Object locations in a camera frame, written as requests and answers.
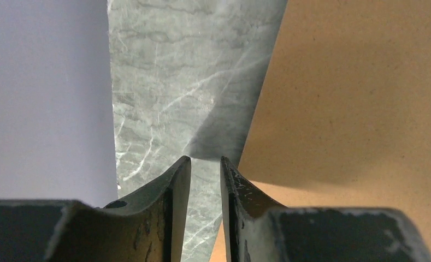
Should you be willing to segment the brown backing board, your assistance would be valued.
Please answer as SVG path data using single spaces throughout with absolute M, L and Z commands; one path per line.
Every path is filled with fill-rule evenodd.
M 400 209 L 431 251 L 431 1 L 288 1 L 239 170 L 287 206 Z

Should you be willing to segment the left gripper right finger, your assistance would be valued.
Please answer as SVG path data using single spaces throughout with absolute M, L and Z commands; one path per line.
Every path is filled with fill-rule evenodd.
M 388 208 L 287 207 L 220 160 L 227 261 L 431 261 L 413 222 Z

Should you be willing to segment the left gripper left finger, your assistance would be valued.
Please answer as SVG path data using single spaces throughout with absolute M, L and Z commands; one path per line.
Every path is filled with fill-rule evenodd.
M 191 160 L 105 207 L 0 200 L 0 261 L 179 261 Z

